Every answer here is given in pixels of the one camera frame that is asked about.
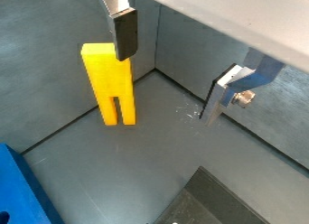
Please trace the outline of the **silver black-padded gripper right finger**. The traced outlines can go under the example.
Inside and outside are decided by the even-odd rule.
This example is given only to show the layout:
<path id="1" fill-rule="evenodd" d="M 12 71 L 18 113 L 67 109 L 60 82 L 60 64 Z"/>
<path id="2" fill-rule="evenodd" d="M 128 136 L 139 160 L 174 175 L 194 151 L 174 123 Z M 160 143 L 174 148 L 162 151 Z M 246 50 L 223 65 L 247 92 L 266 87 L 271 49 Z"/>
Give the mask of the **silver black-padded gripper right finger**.
<path id="1" fill-rule="evenodd" d="M 207 126 L 230 105 L 246 108 L 253 102 L 251 89 L 269 84 L 283 69 L 285 64 L 250 48 L 243 64 L 232 64 L 212 80 L 199 118 Z"/>

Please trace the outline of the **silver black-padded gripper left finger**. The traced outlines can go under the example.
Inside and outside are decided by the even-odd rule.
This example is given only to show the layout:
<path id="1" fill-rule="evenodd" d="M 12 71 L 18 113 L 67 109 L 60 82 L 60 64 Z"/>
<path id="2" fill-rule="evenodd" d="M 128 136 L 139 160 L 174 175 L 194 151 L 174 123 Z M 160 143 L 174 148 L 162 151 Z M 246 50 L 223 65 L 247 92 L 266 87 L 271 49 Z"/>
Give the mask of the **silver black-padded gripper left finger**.
<path id="1" fill-rule="evenodd" d="M 116 58 L 125 60 L 137 51 L 137 11 L 129 6 L 129 0 L 99 0 L 112 33 Z"/>

